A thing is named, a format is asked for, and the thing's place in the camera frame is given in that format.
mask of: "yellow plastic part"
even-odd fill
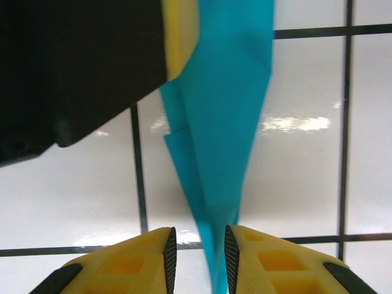
[[[323,265],[348,268],[340,260],[250,228],[230,228],[239,249],[236,294],[349,294]]]
[[[162,0],[167,80],[178,77],[199,39],[198,0]]]
[[[172,234],[160,228],[70,261],[64,266],[83,269],[61,294],[167,294],[163,251]]]

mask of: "blue cloth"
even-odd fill
[[[273,0],[199,0],[200,41],[161,87],[165,137],[208,262],[213,293],[227,278],[224,231],[241,190],[271,75]]]

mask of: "black grout line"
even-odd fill
[[[147,206],[145,196],[145,184],[143,177],[143,161],[141,158],[140,128],[137,104],[130,108],[130,119],[132,122],[132,134],[134,137],[135,172],[137,182],[137,194],[139,204],[140,231],[142,234],[148,232]]]
[[[364,26],[336,26],[329,28],[309,29],[280,29],[275,31],[275,39],[302,39],[318,37],[344,37],[348,33],[354,35],[389,34],[392,33],[392,24],[369,24]]]
[[[320,244],[338,243],[340,236],[305,236],[283,238],[284,240],[296,244]],[[346,242],[366,242],[366,241],[392,241],[392,233],[359,234],[345,235]],[[32,255],[64,255],[64,254],[85,254],[90,253],[106,246],[75,246],[75,247],[46,247],[46,248],[27,248],[27,249],[0,249],[0,257],[17,257]],[[202,249],[201,242],[187,244],[177,244],[178,250]]]
[[[344,47],[344,85],[343,85],[343,125],[342,125],[342,145],[341,145],[341,174],[339,193],[339,246],[337,257],[344,259],[344,236],[346,223],[347,206],[347,173],[349,156],[349,124],[350,124],[350,88],[351,88],[351,60],[352,60],[352,23],[353,23],[353,2],[346,2],[346,27]]]

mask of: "white tile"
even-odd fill
[[[0,257],[0,289],[7,294],[30,293],[53,271],[83,254]]]
[[[343,26],[344,6],[343,0],[275,0],[275,29]]]
[[[392,23],[391,11],[392,1],[390,0],[356,0],[354,23],[356,25]]]
[[[342,41],[275,41],[240,224],[279,237],[336,234]]]
[[[392,232],[392,34],[354,38],[348,233]]]
[[[129,112],[69,148],[0,168],[0,249],[113,244],[140,233]]]
[[[336,243],[303,244],[302,246],[336,257]]]
[[[174,293],[211,293],[207,261],[203,250],[180,250],[177,252]]]
[[[377,293],[391,293],[392,241],[346,244],[345,262]]]
[[[164,141],[170,133],[159,91],[138,103],[149,229],[176,227],[177,241],[200,241]]]

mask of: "teal fabric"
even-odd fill
[[[165,137],[197,223],[214,294],[227,278],[224,231],[236,224],[252,142],[271,75],[273,0],[199,0],[200,41],[161,87]]]

